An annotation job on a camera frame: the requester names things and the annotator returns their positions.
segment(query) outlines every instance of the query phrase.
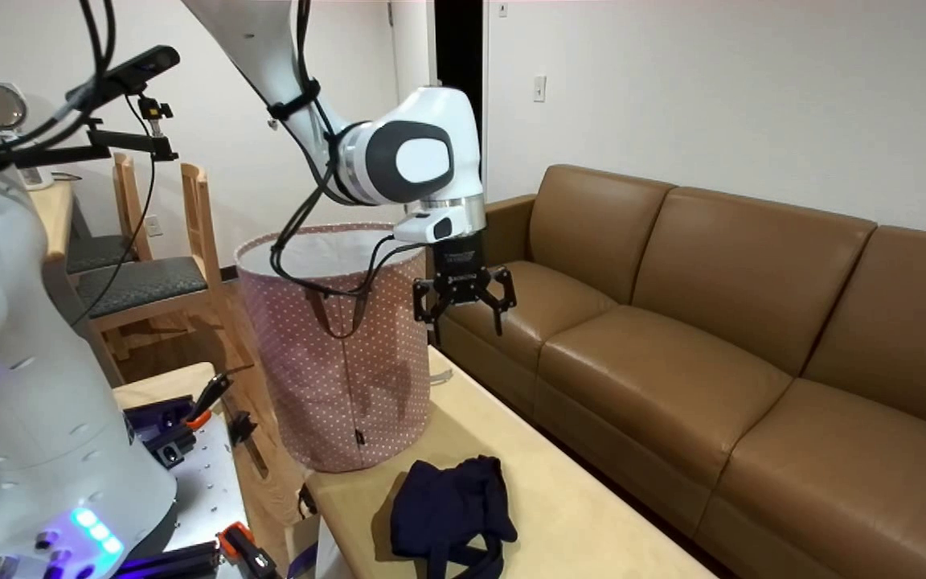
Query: sofa cushion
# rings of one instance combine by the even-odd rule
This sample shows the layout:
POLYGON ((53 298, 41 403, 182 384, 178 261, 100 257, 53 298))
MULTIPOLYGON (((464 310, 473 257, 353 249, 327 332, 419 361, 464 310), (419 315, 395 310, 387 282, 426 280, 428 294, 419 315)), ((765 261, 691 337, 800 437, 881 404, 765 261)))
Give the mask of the sofa cushion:
POLYGON ((926 231, 875 231, 807 378, 926 417, 926 231))
POLYGON ((721 495, 841 576, 926 576, 926 421, 896 408, 797 379, 721 495))
POLYGON ((670 185, 556 165, 530 211, 530 257, 626 302, 670 185))
POLYGON ((672 189, 633 305, 800 372, 873 222, 746 195, 672 189))
POLYGON ((530 261, 511 261, 504 267, 516 276, 519 305, 502 315, 502 335, 496 335, 496 315, 484 302, 455 305, 447 315, 516 361, 534 361, 551 335, 619 305, 604 294, 551 267, 530 261))
POLYGON ((485 265, 530 261, 530 195, 511 195, 485 206, 485 265))
POLYGON ((702 484, 721 477, 731 448, 792 384, 708 332, 633 305, 551 337, 538 370, 702 484))

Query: electrical outlet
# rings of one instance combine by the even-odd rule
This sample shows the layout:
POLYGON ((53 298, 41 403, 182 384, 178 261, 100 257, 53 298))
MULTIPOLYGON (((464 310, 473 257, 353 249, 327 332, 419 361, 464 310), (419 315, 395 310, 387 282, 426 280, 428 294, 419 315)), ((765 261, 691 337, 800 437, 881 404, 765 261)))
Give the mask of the electrical outlet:
POLYGON ((148 234, 148 237, 164 237, 161 220, 145 217, 145 234, 148 234))
POLYGON ((551 76, 534 76, 534 102, 548 102, 551 101, 551 76))

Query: cable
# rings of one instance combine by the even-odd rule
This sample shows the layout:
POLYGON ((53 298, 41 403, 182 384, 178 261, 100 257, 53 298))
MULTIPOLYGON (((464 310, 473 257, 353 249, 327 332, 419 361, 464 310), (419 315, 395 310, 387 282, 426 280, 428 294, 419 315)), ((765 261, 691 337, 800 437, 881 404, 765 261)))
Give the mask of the cable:
MULTIPOLYGON (((130 112, 139 119, 141 133, 152 136, 148 126, 145 126, 145 119, 135 112, 133 97, 126 97, 126 102, 130 102, 130 112)), ((119 261, 117 261, 114 272, 110 272, 110 280, 107 280, 104 290, 96 294, 96 298, 92 298, 92 302, 84 305, 84 313, 81 313, 78 319, 71 319, 71 326, 81 326, 81 321, 110 295, 119 272, 122 272, 126 261, 135 254, 135 240, 139 240, 139 234, 141 234, 141 230, 145 230, 145 220, 148 220, 148 208, 152 208, 152 195, 155 195, 155 159, 148 154, 148 187, 145 187, 145 203, 141 203, 141 217, 139 217, 139 222, 135 222, 135 230, 133 230, 133 237, 126 240, 119 261)))
POLYGON ((402 250, 411 250, 411 249, 421 249, 421 246, 400 246, 400 249, 392 249, 378 267, 370 265, 368 276, 364 276, 361 288, 357 288, 353 326, 352 326, 347 332, 342 332, 342 335, 339 335, 335 328, 325 328, 331 337, 346 341, 346 337, 357 335, 357 328, 361 328, 364 319, 368 319, 370 290, 373 290, 378 275, 387 267, 388 257, 395 257, 395 254, 402 254, 402 250))
POLYGON ((100 40, 100 26, 95 20, 95 10, 86 7, 86 0, 81 0, 81 17, 84 17, 84 26, 86 26, 86 40, 92 40, 92 53, 95 53, 95 76, 84 83, 84 90, 78 90, 57 112, 53 112, 41 126, 37 126, 34 133, 12 139, 12 143, 0 143, 0 170, 18 165, 19 154, 34 154, 34 152, 45 152, 65 139, 71 139, 86 119, 92 119, 92 109, 81 112, 68 130, 60 130, 56 139, 50 143, 40 143, 34 147, 24 152, 24 146, 41 139, 45 133, 53 133, 65 116, 71 116, 86 90, 100 90, 100 81, 104 75, 110 71, 114 64, 114 53, 117 53, 117 10, 114 10, 114 0, 104 0, 104 13, 107 13, 107 53, 104 53, 104 40, 100 40))
MULTIPOLYGON (((306 64, 306 36, 308 36, 308 13, 313 13, 313 0, 298 0, 295 3, 295 36, 292 36, 292 56, 295 56, 295 76, 298 76, 298 87, 308 83, 308 64, 306 64)), ((322 102, 313 102, 313 109, 320 112, 322 126, 325 126, 325 139, 331 143, 335 139, 335 126, 325 112, 322 102)), ((304 280, 304 276, 292 276, 280 257, 287 250, 287 246, 298 234, 298 230, 306 226, 308 211, 314 208, 314 203, 322 199, 322 192, 335 195, 327 189, 327 185, 335 179, 335 154, 327 159, 327 166, 325 174, 320 170, 320 165, 313 161, 308 147, 295 139, 295 133, 291 133, 292 143, 298 146, 313 176, 314 176, 314 189, 298 203, 298 208, 291 217, 291 222, 280 230, 280 234, 274 237, 272 246, 272 272, 295 288, 306 288, 306 290, 314 290, 322 295, 352 295, 352 298, 364 298, 370 295, 370 288, 378 280, 378 275, 387 267, 388 257, 402 254, 402 250, 411 250, 411 249, 426 249, 426 246, 402 246, 402 249, 392 249, 388 254, 381 257, 381 249, 387 240, 392 240, 392 234, 381 237, 370 250, 370 261, 368 261, 368 272, 361 276, 357 288, 325 288, 325 282, 314 282, 314 280, 304 280)))

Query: sofa armrest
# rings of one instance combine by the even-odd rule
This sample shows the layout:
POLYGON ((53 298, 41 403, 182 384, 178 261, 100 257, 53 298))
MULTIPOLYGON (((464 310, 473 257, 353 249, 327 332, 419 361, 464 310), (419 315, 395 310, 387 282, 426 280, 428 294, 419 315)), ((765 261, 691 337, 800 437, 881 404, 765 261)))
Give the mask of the sofa armrest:
POLYGON ((530 208, 538 192, 489 203, 485 208, 485 265, 525 261, 530 208))

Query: brown leather sofa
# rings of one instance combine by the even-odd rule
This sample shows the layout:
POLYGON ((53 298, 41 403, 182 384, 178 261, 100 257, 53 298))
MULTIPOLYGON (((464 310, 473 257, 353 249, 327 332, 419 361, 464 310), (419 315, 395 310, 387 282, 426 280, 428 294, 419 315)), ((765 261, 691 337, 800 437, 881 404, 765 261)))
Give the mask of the brown leather sofa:
POLYGON ((926 231, 551 166, 489 261, 445 355, 723 567, 926 576, 926 231))

